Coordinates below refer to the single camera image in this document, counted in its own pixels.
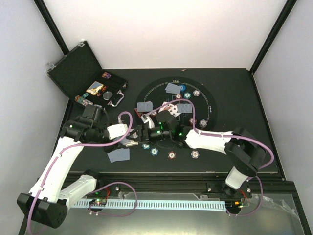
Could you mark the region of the triangular all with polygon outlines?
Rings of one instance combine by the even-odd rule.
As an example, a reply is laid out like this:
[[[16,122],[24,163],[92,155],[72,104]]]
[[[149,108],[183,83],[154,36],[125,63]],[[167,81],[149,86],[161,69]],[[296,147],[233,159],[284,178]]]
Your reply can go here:
[[[139,111],[137,110],[137,108],[135,108],[134,110],[135,110],[136,114],[138,115],[138,117],[141,117],[142,112],[139,112]]]

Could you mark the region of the blue white chip mat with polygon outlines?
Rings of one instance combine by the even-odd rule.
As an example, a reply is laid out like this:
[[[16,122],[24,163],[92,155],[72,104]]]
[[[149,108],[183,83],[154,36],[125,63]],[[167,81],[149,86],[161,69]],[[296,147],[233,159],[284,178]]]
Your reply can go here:
[[[207,126],[207,121],[205,119],[202,119],[199,121],[199,126],[201,128],[205,128]]]
[[[200,93],[200,91],[198,91],[198,90],[194,90],[193,91],[193,95],[194,96],[199,96],[201,93]]]

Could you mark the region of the blue white chip mat top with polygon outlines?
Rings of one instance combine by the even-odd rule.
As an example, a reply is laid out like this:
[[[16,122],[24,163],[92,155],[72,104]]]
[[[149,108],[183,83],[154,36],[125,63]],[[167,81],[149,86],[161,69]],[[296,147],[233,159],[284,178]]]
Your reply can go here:
[[[200,93],[200,91],[198,91],[198,90],[194,90],[193,91],[193,95],[194,96],[199,96],[201,93]]]

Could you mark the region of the blue white poker chip stack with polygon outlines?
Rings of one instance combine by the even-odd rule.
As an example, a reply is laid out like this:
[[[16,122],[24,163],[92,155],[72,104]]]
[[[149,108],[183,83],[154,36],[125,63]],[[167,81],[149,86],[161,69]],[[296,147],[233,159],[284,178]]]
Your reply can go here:
[[[199,156],[200,156],[200,154],[199,154],[198,151],[192,151],[192,152],[191,152],[191,157],[192,157],[193,159],[197,159]]]

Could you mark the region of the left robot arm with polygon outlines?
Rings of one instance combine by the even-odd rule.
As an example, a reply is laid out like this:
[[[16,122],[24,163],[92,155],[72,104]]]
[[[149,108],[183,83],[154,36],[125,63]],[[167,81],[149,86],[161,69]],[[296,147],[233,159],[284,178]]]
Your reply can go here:
[[[85,195],[100,195],[105,183],[96,174],[86,172],[74,183],[62,185],[78,155],[84,147],[111,147],[119,144],[130,132],[133,121],[124,124],[118,115],[116,124],[101,125],[105,112],[98,106],[87,105],[81,116],[64,123],[55,151],[42,175],[29,193],[21,193],[17,204],[27,219],[27,229],[35,221],[58,228],[69,211]]]

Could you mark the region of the blue patterned card deck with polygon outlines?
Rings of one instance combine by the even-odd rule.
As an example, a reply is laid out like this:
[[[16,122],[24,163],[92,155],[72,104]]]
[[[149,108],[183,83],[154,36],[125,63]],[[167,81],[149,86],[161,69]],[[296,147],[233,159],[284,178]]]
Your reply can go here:
[[[129,140],[127,138],[122,138],[122,137],[117,137],[115,139],[113,139],[114,141],[120,140],[121,141],[118,143],[118,147],[120,148],[128,148],[128,147],[133,147],[133,146],[137,146],[138,143],[135,142],[134,140]]]

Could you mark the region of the single green poker chip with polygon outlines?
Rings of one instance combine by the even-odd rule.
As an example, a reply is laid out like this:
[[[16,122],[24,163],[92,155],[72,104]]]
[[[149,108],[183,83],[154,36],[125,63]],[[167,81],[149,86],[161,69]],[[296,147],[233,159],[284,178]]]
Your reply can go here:
[[[142,147],[143,147],[143,149],[149,149],[149,148],[150,148],[150,145],[148,145],[148,144],[143,144]]]

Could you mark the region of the brown poker chip stack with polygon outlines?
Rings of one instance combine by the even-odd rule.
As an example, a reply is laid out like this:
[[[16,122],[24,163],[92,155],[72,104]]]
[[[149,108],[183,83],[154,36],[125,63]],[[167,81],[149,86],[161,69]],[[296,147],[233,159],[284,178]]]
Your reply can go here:
[[[171,159],[171,160],[175,159],[176,158],[176,153],[174,151],[170,151],[168,153],[168,158]]]

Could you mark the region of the blue round button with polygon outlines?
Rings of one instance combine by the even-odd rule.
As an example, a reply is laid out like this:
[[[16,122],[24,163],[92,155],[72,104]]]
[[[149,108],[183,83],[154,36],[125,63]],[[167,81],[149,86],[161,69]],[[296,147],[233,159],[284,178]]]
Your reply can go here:
[[[183,84],[181,84],[181,85],[180,85],[180,90],[181,90],[182,92],[185,91],[185,90],[186,90],[186,86],[183,85]]]

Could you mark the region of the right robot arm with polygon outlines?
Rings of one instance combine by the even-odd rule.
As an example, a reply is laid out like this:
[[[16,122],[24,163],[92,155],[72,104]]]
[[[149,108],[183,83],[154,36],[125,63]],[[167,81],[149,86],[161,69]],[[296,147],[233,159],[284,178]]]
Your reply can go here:
[[[177,119],[165,110],[155,119],[142,115],[143,124],[132,130],[127,137],[141,144],[154,144],[162,140],[171,140],[174,145],[189,149],[206,149],[228,155],[233,163],[224,183],[211,186],[214,194],[235,198],[242,184],[257,176],[266,150],[249,132],[210,132],[195,130],[191,126],[179,124]]]

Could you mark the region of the chips row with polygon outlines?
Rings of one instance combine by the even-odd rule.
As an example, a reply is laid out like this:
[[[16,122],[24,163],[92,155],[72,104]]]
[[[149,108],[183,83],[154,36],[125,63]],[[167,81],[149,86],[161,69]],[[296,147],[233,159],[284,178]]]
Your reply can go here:
[[[86,107],[87,105],[93,105],[93,103],[87,99],[85,99],[84,97],[82,96],[76,96],[74,98],[74,100],[78,103],[78,104],[81,104],[83,105],[84,107]]]

